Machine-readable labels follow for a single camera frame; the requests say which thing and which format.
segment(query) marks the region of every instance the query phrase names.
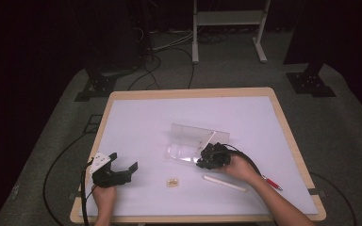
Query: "white stick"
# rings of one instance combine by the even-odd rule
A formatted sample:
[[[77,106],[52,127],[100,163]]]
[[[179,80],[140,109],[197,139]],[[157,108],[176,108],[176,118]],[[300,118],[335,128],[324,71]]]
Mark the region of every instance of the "white stick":
[[[245,187],[234,186],[232,184],[226,183],[224,181],[221,181],[221,180],[218,180],[218,179],[215,179],[213,177],[206,176],[206,175],[204,175],[204,179],[207,180],[207,181],[214,182],[214,183],[217,183],[217,184],[220,184],[220,185],[223,185],[223,186],[228,186],[228,187],[231,187],[231,188],[234,188],[236,190],[243,191],[243,192],[248,191],[248,189],[245,188]]]

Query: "hand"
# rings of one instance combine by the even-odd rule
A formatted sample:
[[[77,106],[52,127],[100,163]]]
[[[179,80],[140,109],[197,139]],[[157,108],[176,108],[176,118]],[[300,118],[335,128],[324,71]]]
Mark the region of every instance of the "hand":
[[[236,154],[231,154],[230,164],[220,170],[248,184],[260,177],[248,161]]]
[[[95,225],[110,225],[114,203],[117,198],[116,186],[95,186],[92,191],[92,196],[95,199],[96,206],[98,207],[98,217]]]

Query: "clear plastic container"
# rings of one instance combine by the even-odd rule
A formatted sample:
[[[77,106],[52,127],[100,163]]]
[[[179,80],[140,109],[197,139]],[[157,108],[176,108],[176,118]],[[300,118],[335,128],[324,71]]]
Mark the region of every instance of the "clear plastic container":
[[[179,162],[196,164],[208,143],[228,143],[229,133],[181,124],[172,124],[171,144],[166,157]]]

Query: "gray carpet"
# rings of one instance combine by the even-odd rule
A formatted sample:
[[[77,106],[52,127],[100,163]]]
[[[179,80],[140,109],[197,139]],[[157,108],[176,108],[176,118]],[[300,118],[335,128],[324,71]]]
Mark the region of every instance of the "gray carpet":
[[[320,76],[337,97],[313,98],[295,94],[286,73],[302,72],[306,65],[283,65],[292,33],[265,32],[263,49],[268,63],[257,58],[253,33],[229,34],[225,41],[199,46],[200,63],[194,65],[191,89],[201,88],[273,88],[284,110],[290,129],[309,171],[329,179],[352,204],[358,225],[362,225],[362,105],[350,92],[343,77],[328,66]],[[179,39],[172,34],[155,34],[155,45]],[[177,46],[190,52],[190,44]],[[161,89],[187,89],[192,65],[187,54],[179,50],[156,54],[160,67],[153,72]],[[157,65],[148,62],[148,69]],[[118,79],[115,90],[127,90],[144,70]],[[75,102],[88,76],[84,70],[64,91],[40,139],[30,155],[22,175],[0,213],[0,225],[57,225],[50,217],[42,198],[45,175],[55,159],[46,183],[50,209],[63,225],[73,207],[72,195],[79,186],[79,175],[88,161],[94,134],[83,134],[92,114],[103,114],[107,98]],[[131,89],[157,89],[151,76],[145,76]],[[340,194],[323,179],[312,176],[323,194],[327,219],[317,225],[353,225],[352,215]],[[274,225],[272,222],[258,225]]]

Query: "pen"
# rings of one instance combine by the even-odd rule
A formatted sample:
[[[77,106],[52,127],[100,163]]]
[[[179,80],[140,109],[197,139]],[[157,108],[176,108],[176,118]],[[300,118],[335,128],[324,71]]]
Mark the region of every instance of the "pen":
[[[269,183],[272,187],[282,191],[281,186],[279,186],[278,184],[276,184],[274,181],[270,180],[269,178],[267,178],[265,175],[261,175],[263,177],[263,179],[265,181],[267,181],[267,183]]]

